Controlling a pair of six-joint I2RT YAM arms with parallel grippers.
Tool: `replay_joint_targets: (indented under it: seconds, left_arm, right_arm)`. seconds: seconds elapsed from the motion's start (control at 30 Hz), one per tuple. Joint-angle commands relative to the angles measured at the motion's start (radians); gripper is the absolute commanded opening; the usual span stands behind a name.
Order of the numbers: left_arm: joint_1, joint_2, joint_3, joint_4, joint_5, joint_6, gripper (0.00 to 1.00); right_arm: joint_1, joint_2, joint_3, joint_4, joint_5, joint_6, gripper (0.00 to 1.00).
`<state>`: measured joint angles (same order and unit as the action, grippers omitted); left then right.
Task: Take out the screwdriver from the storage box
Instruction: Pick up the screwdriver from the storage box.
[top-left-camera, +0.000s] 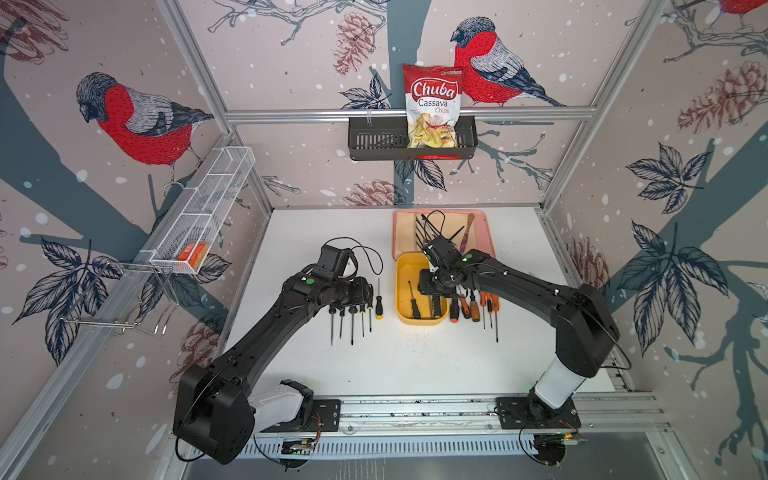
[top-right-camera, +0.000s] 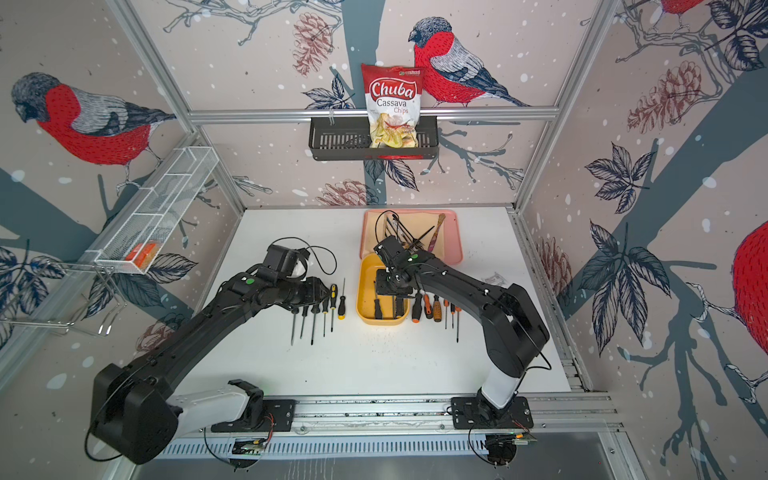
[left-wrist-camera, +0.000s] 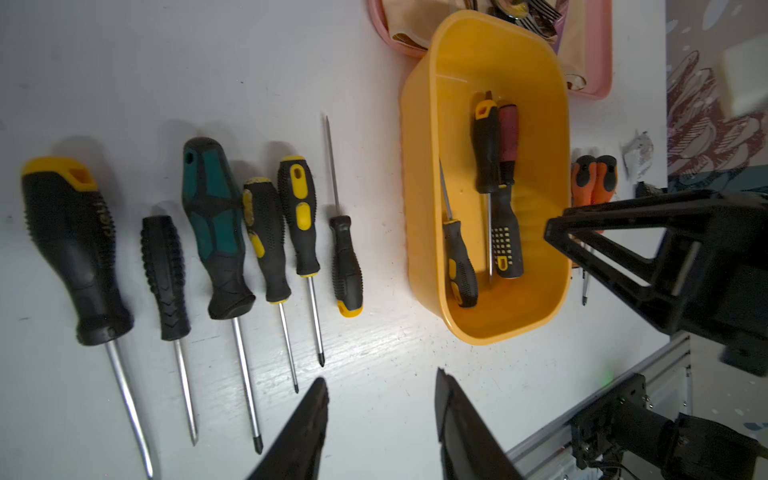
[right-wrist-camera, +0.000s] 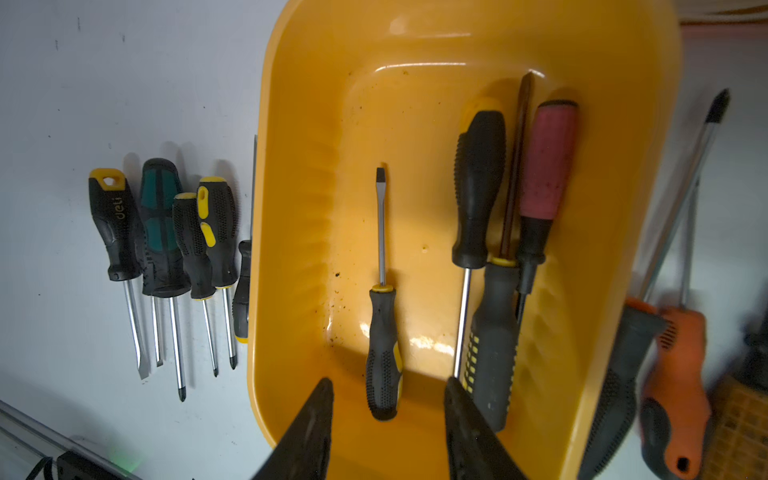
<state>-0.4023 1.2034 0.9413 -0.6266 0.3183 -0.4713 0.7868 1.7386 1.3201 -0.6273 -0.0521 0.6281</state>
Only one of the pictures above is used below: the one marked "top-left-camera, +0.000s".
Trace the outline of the large yellow black screwdriver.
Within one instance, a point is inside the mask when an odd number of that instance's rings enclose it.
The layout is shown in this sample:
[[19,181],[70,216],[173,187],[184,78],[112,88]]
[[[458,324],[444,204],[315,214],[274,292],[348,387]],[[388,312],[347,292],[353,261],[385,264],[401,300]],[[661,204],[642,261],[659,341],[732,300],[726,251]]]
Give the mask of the large yellow black screwdriver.
[[372,319],[373,319],[373,300],[369,299],[367,302],[367,322],[368,331],[372,333]]

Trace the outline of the green black handle screwdriver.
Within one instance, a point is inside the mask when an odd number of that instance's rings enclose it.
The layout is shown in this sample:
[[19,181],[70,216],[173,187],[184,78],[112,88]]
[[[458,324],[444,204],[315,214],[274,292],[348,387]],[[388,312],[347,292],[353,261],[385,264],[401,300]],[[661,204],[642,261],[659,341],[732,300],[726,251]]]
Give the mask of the green black handle screwdriver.
[[348,308],[348,311],[350,313],[350,344],[354,345],[354,332],[355,332],[355,314],[358,312],[358,309],[356,306],[350,306]]

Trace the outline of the black ribbed handle screwdriver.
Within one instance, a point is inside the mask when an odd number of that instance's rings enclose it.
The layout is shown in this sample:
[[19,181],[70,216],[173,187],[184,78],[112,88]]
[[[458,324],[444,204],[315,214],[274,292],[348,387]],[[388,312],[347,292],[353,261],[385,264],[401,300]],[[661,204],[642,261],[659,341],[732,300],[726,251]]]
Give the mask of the black ribbed handle screwdriver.
[[339,310],[339,340],[341,340],[343,336],[344,318],[345,318],[345,308],[341,308]]

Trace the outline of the black orange stubby screwdriver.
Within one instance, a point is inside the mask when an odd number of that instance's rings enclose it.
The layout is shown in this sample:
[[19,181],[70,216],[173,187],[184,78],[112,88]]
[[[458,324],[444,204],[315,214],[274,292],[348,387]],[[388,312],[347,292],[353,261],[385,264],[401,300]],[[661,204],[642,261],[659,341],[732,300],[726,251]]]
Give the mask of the black orange stubby screwdriver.
[[450,302],[450,308],[449,308],[449,319],[452,323],[457,323],[460,318],[461,313],[461,306],[460,306],[460,299],[458,297],[453,297]]

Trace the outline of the slim black yellow-capped screwdriver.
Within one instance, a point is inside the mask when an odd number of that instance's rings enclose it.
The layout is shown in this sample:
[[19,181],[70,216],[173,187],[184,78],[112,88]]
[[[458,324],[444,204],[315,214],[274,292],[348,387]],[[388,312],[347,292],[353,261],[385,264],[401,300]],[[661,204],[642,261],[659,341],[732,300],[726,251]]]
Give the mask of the slim black yellow-capped screwdriver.
[[375,316],[377,320],[382,320],[384,314],[383,300],[381,295],[381,279],[377,279],[376,297],[375,297]]

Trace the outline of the orange black small screwdriver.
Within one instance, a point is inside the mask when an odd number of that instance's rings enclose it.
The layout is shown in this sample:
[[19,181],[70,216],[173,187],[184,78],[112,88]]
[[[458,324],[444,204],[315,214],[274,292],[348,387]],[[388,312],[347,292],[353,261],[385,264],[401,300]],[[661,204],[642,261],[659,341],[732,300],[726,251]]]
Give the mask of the orange black small screwdriver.
[[471,311],[470,311],[469,304],[468,304],[468,302],[466,300],[466,296],[463,293],[460,293],[459,294],[459,299],[460,299],[460,303],[461,303],[461,312],[462,312],[463,317],[465,319],[470,320],[472,318],[472,316],[471,316]]

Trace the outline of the thin black shaft screwdriver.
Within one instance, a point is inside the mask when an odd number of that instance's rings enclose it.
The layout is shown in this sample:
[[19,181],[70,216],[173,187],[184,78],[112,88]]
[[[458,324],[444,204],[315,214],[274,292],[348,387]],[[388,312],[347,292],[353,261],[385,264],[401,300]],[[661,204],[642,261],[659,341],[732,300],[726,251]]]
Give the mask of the thin black shaft screwdriver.
[[483,328],[487,329],[486,311],[487,311],[487,304],[488,304],[488,295],[485,292],[479,292],[479,296],[480,296],[480,312],[481,312],[482,321],[483,321]]

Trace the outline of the amber handle black screwdriver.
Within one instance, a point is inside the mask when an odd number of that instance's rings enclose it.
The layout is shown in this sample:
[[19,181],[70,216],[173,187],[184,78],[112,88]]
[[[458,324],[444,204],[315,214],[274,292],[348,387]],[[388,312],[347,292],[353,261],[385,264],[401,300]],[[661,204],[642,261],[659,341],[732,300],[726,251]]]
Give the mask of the amber handle black screwdriver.
[[470,316],[473,322],[479,322],[481,320],[480,308],[476,300],[475,293],[470,291],[469,302]]

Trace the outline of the slim orange black screwdriver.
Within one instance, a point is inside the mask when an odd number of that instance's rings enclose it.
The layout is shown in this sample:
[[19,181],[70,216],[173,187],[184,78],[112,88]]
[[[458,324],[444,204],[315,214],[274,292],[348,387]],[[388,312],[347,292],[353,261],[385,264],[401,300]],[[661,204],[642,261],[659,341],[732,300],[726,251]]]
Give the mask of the slim orange black screwdriver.
[[490,328],[493,328],[493,302],[492,302],[492,296],[488,293],[485,294],[485,309],[487,312],[488,322],[490,325]]

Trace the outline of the orange black large screwdriver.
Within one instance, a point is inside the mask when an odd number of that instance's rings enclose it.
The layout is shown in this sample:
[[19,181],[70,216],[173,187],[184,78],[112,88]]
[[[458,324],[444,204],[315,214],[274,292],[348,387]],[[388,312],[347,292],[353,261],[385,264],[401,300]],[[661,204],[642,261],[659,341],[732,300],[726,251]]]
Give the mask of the orange black large screwdriver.
[[492,305],[492,311],[494,312],[495,340],[496,340],[496,342],[499,342],[498,312],[500,310],[500,303],[499,303],[499,297],[497,295],[492,295],[491,296],[491,305]]

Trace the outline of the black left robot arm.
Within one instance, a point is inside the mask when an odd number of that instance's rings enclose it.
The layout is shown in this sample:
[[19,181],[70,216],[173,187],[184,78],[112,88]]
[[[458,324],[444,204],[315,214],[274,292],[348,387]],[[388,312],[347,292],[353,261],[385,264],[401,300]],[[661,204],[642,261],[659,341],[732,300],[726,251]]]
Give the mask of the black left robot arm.
[[222,465],[234,460],[252,435],[276,425],[290,431],[322,428],[313,391],[294,380],[254,396],[253,387],[288,340],[326,306],[365,308],[374,287],[363,277],[322,279],[299,272],[275,303],[237,343],[208,366],[189,367],[179,382],[172,432]]

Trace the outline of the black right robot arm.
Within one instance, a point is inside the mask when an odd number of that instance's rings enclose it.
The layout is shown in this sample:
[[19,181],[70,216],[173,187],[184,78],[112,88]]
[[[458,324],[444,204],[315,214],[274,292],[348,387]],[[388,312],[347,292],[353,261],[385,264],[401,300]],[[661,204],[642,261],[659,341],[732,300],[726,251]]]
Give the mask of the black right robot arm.
[[573,409],[572,396],[603,368],[620,334],[605,297],[588,284],[554,284],[509,267],[477,249],[460,252],[438,235],[423,248],[429,267],[418,290],[447,297],[457,287],[498,296],[546,321],[555,330],[555,359],[529,391],[522,420],[531,427],[558,425]]

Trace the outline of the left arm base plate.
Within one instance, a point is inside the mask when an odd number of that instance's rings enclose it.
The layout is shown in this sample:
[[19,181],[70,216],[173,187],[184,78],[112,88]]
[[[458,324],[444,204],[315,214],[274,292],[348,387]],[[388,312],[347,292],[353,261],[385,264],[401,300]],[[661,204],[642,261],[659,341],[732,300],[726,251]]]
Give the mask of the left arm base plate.
[[342,402],[339,399],[314,400],[311,409],[302,407],[295,420],[273,425],[262,433],[337,432]]

